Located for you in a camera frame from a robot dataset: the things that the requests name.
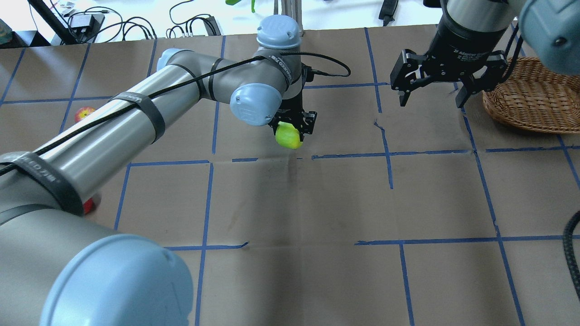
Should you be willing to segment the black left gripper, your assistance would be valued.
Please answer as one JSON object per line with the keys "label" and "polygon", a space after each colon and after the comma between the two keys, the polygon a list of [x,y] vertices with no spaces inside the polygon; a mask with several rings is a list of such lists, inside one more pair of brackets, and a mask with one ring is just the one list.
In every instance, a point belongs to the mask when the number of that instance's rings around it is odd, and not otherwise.
{"label": "black left gripper", "polygon": [[270,128],[276,134],[278,126],[284,122],[292,125],[300,136],[303,136],[304,134],[313,134],[316,120],[316,111],[303,109],[303,91],[299,91],[294,97],[282,100],[274,118],[270,121]]}

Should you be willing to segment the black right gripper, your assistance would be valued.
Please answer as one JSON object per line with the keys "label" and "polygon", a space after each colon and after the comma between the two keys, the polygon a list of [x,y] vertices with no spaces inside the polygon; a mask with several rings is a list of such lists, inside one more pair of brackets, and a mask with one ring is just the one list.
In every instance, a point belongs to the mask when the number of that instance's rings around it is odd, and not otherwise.
{"label": "black right gripper", "polygon": [[390,85],[398,91],[400,106],[407,105],[412,91],[436,82],[462,82],[455,97],[458,109],[472,95],[495,88],[507,66],[505,52],[495,50],[504,33],[505,29],[479,32],[447,23],[437,25],[424,54],[403,49],[394,64]]}

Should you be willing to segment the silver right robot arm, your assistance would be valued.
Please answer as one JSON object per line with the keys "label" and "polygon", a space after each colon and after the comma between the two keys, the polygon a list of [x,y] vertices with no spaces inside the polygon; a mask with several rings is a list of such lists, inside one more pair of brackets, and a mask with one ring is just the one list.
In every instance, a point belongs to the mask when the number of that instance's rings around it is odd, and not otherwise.
{"label": "silver right robot arm", "polygon": [[518,36],[515,54],[528,43],[543,65],[557,74],[579,74],[579,10],[577,0],[425,0],[442,16],[424,54],[403,49],[390,73],[390,85],[401,106],[412,91],[431,83],[461,82],[455,103],[481,91],[492,91],[513,72],[517,59],[496,45],[513,20]]}

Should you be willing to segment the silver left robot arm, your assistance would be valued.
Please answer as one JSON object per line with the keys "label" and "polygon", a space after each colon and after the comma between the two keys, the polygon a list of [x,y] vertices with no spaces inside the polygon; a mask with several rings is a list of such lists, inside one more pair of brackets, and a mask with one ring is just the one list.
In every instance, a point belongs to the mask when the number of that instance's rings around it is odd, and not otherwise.
{"label": "silver left robot arm", "polygon": [[3,326],[187,326],[194,285],[186,263],[155,241],[85,218],[83,204],[201,99],[229,103],[253,126],[298,140],[310,79],[302,29],[264,18],[252,58],[233,62],[166,49],[157,71],[35,151],[1,156]]}

